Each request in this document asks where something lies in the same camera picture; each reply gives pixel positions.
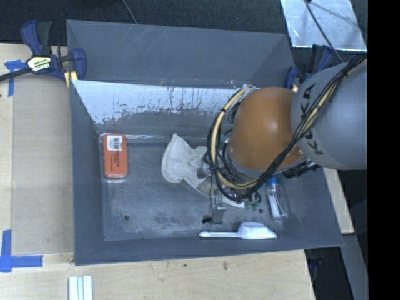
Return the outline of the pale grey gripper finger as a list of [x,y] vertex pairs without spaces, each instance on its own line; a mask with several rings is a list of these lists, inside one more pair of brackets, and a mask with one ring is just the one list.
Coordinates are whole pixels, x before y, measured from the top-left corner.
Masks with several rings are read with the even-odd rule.
[[214,224],[222,224],[226,206],[223,199],[219,196],[214,196],[212,199],[212,222]]

